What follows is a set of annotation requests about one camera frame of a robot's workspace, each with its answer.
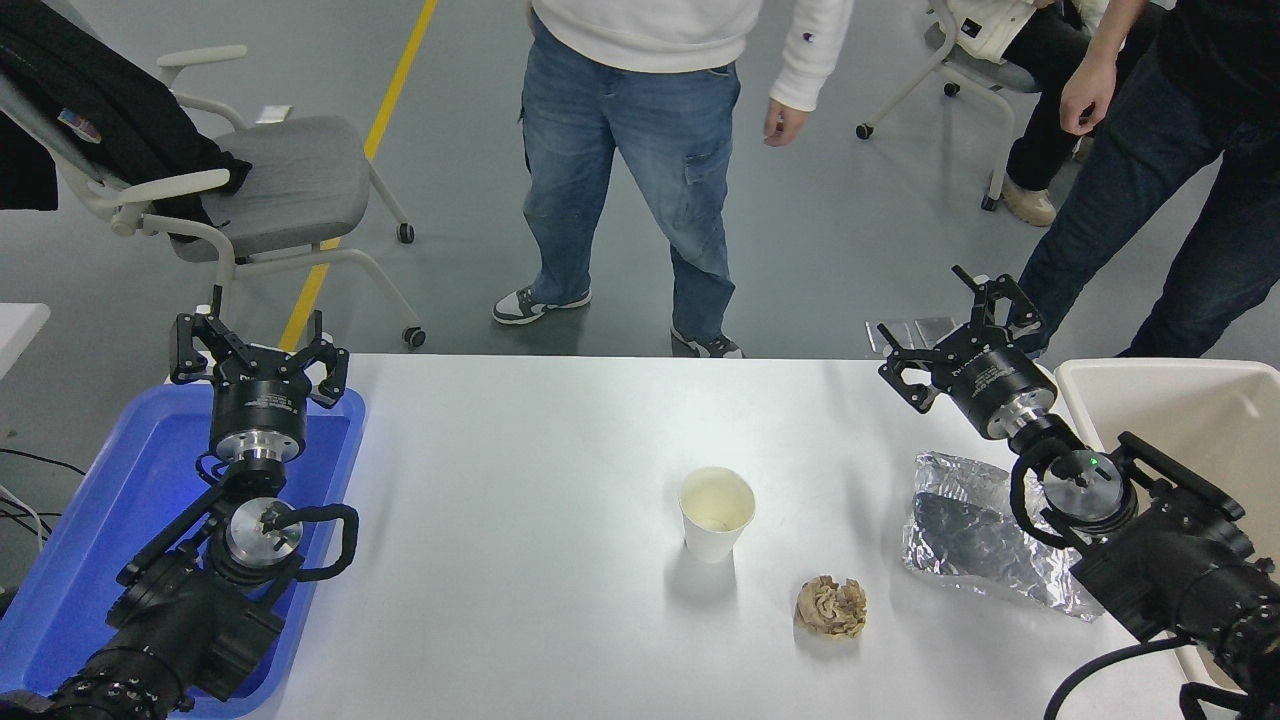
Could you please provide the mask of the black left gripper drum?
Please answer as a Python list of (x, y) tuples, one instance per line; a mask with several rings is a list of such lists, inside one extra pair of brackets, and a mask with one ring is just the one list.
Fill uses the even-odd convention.
[(250, 347), (246, 360), (230, 354), (218, 357), (211, 380), (214, 439), (251, 430), (305, 437), (308, 382), (297, 373), (280, 375), (285, 363), (285, 354), (270, 347)]

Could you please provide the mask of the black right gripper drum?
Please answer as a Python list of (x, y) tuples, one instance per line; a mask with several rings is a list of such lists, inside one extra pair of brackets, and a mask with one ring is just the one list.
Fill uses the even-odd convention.
[(1011, 345), (948, 359), (957, 364), (948, 395), (982, 436), (1015, 436), (1057, 401), (1053, 382)]

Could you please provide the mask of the person's hand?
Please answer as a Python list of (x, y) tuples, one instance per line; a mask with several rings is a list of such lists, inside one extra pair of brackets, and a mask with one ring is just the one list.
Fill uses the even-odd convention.
[(765, 113), (763, 143), (778, 149), (791, 145), (806, 126), (809, 117), (810, 111), (771, 99)]
[(1061, 129), (1075, 136), (1091, 133), (1106, 118), (1116, 78), (1115, 56), (1085, 56), (1060, 94)]

